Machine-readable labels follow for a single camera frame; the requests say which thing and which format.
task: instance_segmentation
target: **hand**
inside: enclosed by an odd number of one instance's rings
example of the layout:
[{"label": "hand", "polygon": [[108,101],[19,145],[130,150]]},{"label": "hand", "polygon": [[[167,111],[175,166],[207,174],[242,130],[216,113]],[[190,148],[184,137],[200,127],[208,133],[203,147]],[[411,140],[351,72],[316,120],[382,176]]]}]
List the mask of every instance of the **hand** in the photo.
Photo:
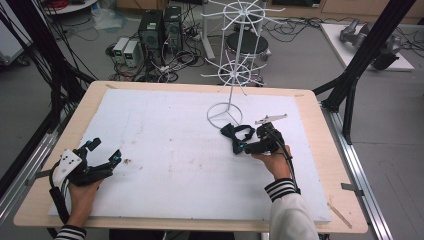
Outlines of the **hand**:
[{"label": "hand", "polygon": [[[291,155],[290,146],[286,145],[285,147],[289,155]],[[274,175],[275,180],[291,178],[289,165],[287,164],[287,160],[284,157],[283,150],[281,148],[271,155],[252,154],[252,157],[264,162],[268,171]]]},{"label": "hand", "polygon": [[81,187],[77,187],[72,183],[69,184],[72,210],[71,216],[66,224],[80,228],[84,227],[85,221],[93,210],[93,202],[96,197],[97,189],[102,181],[103,180]]}]

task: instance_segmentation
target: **striped sleeve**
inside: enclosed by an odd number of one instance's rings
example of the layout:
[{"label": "striped sleeve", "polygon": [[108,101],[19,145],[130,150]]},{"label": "striped sleeve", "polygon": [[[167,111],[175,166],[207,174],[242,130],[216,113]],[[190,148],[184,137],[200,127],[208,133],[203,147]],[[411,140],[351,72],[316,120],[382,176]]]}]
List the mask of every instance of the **striped sleeve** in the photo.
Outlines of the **striped sleeve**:
[{"label": "striped sleeve", "polygon": [[60,229],[55,240],[84,240],[87,232],[83,228],[65,225]]},{"label": "striped sleeve", "polygon": [[265,187],[271,201],[275,201],[287,194],[295,193],[293,180],[290,178],[281,178]]}]

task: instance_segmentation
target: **wooden table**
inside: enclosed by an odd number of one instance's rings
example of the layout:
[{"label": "wooden table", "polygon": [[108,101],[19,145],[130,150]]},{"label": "wooden table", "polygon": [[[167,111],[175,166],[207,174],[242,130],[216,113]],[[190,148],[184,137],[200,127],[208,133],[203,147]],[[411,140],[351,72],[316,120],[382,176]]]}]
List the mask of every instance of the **wooden table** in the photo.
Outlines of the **wooden table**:
[{"label": "wooden table", "polygon": [[[220,86],[123,83],[98,81],[91,84],[83,100],[75,111],[68,126],[57,142],[44,169],[50,169],[59,159],[65,148],[78,148],[80,140],[87,129],[97,107],[108,89],[140,89],[185,92],[218,92]],[[320,233],[364,233],[367,231],[364,215],[359,202],[352,191],[341,188],[341,183],[350,183],[342,160],[337,151],[331,132],[321,112],[318,101],[312,91],[295,89],[244,88],[247,94],[292,96],[298,106],[303,126],[308,138],[316,168],[326,194],[332,221],[328,224],[317,224]],[[52,200],[48,194],[50,189],[48,178],[37,179],[19,208],[14,223],[18,226],[59,227],[62,222],[57,216],[49,216]],[[219,230],[219,231],[252,231],[267,232],[267,221],[238,220],[181,220],[181,219],[142,219],[90,217],[87,227],[96,228],[138,228],[169,230]]]}]

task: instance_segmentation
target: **floor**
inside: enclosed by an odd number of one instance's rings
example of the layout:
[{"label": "floor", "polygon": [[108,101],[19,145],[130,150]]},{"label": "floor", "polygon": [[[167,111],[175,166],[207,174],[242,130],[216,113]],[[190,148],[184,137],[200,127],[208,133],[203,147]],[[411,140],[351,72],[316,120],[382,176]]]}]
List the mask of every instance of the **floor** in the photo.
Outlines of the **floor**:
[{"label": "floor", "polygon": [[[120,36],[132,36],[138,28],[139,16],[125,15],[122,28],[94,30],[89,11],[66,15],[60,20],[72,28],[72,49],[98,79],[114,74],[113,63],[105,55],[106,48]],[[209,29],[220,24],[214,20]],[[424,39],[424,28],[404,26],[405,33],[418,29]],[[209,35],[220,36],[215,31]],[[266,87],[314,89],[338,77],[344,67],[324,34],[305,28],[293,41],[280,42],[264,31],[272,56],[261,72]],[[290,40],[291,36],[278,36]],[[220,37],[211,37],[216,55],[221,49]],[[58,42],[67,57],[63,42]],[[414,66],[412,72],[366,71],[357,86],[352,124],[352,141],[374,195],[394,239],[424,239],[424,58],[408,50],[402,55]],[[212,65],[186,68],[178,72],[176,83],[219,84],[218,79],[200,74],[216,71]],[[13,64],[0,72],[0,176],[19,154],[25,143],[49,111],[49,88],[37,69]],[[324,100],[328,93],[318,96]],[[13,224],[15,206],[0,226],[2,239],[49,237],[45,229],[17,227]],[[186,233],[177,239],[185,239]],[[258,239],[257,233],[236,233],[237,239]],[[107,231],[90,229],[87,239],[107,239]],[[372,230],[366,234],[333,234],[331,239],[375,239]]]}]

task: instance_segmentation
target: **left hand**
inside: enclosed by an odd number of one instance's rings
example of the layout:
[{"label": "left hand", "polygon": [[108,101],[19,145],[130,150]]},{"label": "left hand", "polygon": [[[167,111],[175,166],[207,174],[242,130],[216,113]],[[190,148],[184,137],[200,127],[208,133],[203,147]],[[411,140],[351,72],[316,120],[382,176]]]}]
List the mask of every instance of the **left hand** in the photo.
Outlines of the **left hand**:
[{"label": "left hand", "polygon": [[103,180],[92,183],[88,186],[77,187],[69,183],[69,192],[71,193],[72,210],[69,220],[66,224],[84,227],[85,221],[93,210],[93,202],[96,198],[97,189]]}]

